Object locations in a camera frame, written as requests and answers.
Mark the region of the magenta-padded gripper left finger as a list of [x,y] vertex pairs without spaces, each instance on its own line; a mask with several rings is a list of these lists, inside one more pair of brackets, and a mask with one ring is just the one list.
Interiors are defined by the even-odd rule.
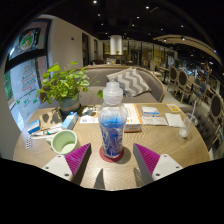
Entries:
[[67,155],[57,155],[43,166],[43,170],[80,185],[90,155],[91,144],[88,143],[73,150]]

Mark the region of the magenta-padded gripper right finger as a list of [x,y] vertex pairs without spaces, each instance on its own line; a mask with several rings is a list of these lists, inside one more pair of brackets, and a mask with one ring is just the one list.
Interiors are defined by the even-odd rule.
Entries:
[[182,169],[182,166],[168,154],[159,155],[137,143],[133,144],[133,154],[145,185]]

